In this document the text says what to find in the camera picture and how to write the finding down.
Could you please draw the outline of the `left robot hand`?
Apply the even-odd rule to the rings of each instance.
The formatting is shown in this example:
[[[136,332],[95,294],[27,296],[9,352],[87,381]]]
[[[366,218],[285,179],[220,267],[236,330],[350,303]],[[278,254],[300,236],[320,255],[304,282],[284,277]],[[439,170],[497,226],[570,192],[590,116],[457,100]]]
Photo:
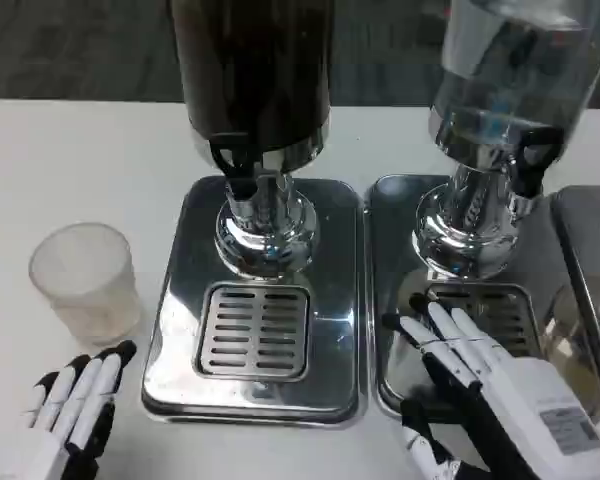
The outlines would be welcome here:
[[[124,340],[41,377],[0,438],[0,479],[96,478],[122,376],[136,352],[136,343]]]

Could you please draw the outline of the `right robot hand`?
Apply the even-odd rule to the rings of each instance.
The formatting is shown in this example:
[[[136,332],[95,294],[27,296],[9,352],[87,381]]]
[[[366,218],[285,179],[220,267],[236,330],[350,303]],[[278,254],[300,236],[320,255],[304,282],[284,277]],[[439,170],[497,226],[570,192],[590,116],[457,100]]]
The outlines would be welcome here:
[[[484,465],[451,453],[422,404],[400,404],[405,448],[426,479],[600,479],[600,435],[573,390],[548,361],[515,357],[462,308],[413,295],[426,323],[382,317],[419,354]]]

